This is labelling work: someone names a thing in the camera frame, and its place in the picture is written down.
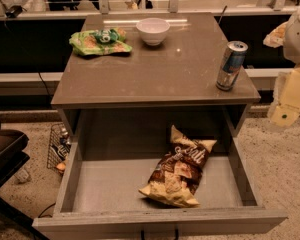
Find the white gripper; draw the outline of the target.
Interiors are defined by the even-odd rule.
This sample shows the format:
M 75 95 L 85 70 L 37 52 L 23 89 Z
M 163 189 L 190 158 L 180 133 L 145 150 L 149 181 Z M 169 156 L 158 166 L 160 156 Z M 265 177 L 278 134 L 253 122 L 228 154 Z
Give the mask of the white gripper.
M 284 22 L 272 30 L 263 44 L 278 48 L 283 45 L 284 57 L 300 64 L 300 6 Z M 273 102 L 267 113 L 270 122 L 279 127 L 291 126 L 300 116 L 300 67 L 280 73 L 275 80 Z

